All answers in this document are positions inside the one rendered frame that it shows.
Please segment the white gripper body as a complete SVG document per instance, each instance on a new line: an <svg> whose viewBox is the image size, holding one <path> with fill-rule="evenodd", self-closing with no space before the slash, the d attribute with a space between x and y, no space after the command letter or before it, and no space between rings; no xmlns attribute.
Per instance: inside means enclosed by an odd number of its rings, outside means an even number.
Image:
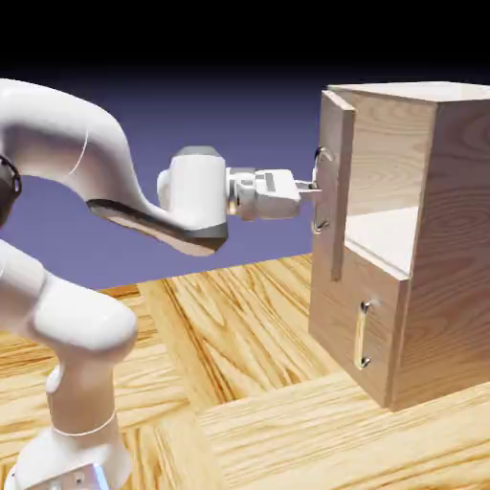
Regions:
<svg viewBox="0 0 490 490"><path fill-rule="evenodd" d="M256 216L287 219L298 215L301 197L289 169L261 169L255 174Z"/></svg>

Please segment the light wood cabinet door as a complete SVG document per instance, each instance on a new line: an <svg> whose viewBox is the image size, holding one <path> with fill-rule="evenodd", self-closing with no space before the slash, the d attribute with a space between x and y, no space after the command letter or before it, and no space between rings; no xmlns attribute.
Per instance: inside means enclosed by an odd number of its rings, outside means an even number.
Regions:
<svg viewBox="0 0 490 490"><path fill-rule="evenodd" d="M332 91L322 93L319 146L326 146L332 156L325 179L330 224L314 234L314 260L332 281L340 280L343 270L354 122L353 106Z"/></svg>
<svg viewBox="0 0 490 490"><path fill-rule="evenodd" d="M342 277L330 280L312 258L309 333L380 406L391 403L409 278L367 250L348 241ZM353 362L355 325L361 301L374 300L368 313L366 351L371 361L359 370Z"/></svg>

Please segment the light wood cabinet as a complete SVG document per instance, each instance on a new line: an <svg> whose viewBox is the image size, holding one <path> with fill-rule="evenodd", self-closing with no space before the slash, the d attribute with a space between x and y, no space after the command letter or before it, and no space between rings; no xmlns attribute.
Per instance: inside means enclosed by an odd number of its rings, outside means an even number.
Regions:
<svg viewBox="0 0 490 490"><path fill-rule="evenodd" d="M355 108L344 246L409 278L387 409L489 382L490 86L327 90Z"/></svg>

